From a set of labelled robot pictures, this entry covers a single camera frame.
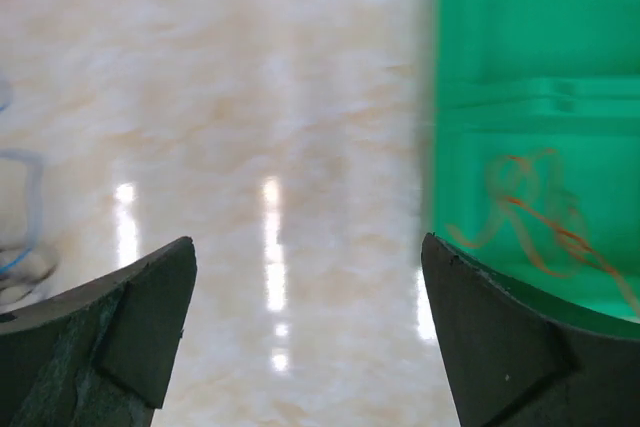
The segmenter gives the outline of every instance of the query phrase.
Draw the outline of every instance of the blue string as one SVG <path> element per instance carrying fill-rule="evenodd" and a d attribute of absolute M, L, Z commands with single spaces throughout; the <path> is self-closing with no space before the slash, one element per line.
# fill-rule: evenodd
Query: blue string
<path fill-rule="evenodd" d="M 1 82 L 7 98 L 0 104 L 0 112 L 11 104 L 11 88 L 6 82 Z M 44 161 L 42 156 L 22 149 L 0 150 L 0 158 L 9 161 L 20 162 L 27 167 L 26 181 L 26 202 L 27 202 L 27 232 L 25 234 L 24 250 L 11 262 L 0 267 L 0 275 L 12 269 L 22 262 L 33 251 L 40 233 L 42 231 L 42 198 L 40 196 L 40 185 L 42 183 L 42 173 L 44 171 Z"/>

